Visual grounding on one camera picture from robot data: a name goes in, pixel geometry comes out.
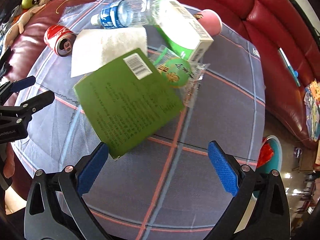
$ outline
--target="human hand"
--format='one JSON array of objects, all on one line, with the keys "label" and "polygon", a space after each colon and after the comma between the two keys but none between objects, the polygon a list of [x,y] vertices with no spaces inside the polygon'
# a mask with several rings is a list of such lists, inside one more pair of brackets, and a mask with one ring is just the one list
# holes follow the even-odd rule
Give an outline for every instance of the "human hand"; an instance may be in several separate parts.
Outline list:
[{"label": "human hand", "polygon": [[3,175],[8,179],[14,174],[14,152],[11,143],[7,143],[5,152],[7,153],[7,158],[3,168]]}]

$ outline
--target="gray tablecloth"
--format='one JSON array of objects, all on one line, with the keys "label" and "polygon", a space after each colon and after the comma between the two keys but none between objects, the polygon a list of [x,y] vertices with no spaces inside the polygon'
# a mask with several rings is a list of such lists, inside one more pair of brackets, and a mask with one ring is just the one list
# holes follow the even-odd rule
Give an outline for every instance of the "gray tablecloth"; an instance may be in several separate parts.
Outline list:
[{"label": "gray tablecloth", "polygon": [[[105,3],[98,0],[66,8],[60,24],[75,33],[92,29],[90,18]],[[146,27],[149,53],[165,44]],[[253,45],[227,26],[214,37],[202,59],[210,63],[194,109],[180,116],[129,151],[109,158],[91,191],[84,195],[105,230],[125,239],[203,239],[228,206],[226,193],[206,149],[216,140],[239,163],[255,168],[264,128],[264,84]],[[81,110],[70,78],[71,56],[45,48],[29,75],[37,83],[20,92],[17,105],[48,89],[54,103],[34,114],[29,136],[13,148],[31,176],[74,165],[99,139]]]}]

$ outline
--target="plastic water bottle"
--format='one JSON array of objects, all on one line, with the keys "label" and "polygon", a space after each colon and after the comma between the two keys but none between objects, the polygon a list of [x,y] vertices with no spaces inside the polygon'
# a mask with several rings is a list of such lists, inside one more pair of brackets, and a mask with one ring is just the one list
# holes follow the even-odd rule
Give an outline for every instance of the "plastic water bottle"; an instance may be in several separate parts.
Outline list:
[{"label": "plastic water bottle", "polygon": [[111,3],[91,17],[91,24],[105,29],[157,25],[162,0],[122,0]]}]

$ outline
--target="red soda can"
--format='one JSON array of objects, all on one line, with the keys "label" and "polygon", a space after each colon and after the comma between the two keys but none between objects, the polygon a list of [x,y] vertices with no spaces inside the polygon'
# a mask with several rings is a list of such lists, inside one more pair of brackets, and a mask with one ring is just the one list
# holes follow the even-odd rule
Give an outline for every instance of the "red soda can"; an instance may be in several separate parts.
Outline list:
[{"label": "red soda can", "polygon": [[65,57],[72,52],[76,35],[65,26],[52,25],[44,33],[43,39],[58,56]]}]

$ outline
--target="clear plastic bag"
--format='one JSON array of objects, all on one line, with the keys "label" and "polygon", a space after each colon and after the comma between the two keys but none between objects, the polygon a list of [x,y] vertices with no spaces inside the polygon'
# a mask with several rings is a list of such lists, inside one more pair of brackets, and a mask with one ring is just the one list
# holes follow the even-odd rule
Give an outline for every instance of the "clear plastic bag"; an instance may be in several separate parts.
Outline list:
[{"label": "clear plastic bag", "polygon": [[183,104],[193,108],[199,81],[202,80],[204,72],[210,64],[181,59],[164,45],[150,57],[150,60],[176,91]]}]

